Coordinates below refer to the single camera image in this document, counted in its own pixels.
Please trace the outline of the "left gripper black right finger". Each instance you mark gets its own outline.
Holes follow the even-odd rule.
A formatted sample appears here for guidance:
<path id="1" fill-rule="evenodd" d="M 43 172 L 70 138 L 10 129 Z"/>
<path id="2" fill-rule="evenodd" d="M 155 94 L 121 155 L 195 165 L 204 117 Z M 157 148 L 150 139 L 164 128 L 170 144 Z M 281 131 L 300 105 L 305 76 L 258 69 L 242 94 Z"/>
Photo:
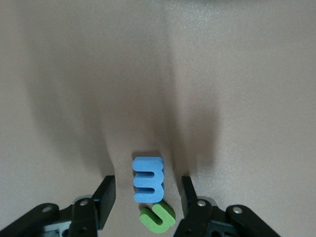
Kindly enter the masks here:
<path id="1" fill-rule="evenodd" d="M 231 205 L 225 211 L 196 195 L 189 176 L 181 177 L 181 203 L 184 218 L 175 237 L 278 237 L 279 234 L 244 205 Z"/>

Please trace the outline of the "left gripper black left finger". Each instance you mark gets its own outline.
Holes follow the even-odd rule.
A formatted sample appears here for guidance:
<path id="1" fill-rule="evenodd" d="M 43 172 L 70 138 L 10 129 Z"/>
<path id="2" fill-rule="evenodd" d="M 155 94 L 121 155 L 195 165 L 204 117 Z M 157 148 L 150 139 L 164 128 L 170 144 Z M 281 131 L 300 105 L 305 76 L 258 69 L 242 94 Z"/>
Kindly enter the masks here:
<path id="1" fill-rule="evenodd" d="M 40 204 L 0 231 L 2 237 L 96 237 L 116 199 L 114 175 L 106 176 L 91 197 L 82 197 L 65 209 Z"/>

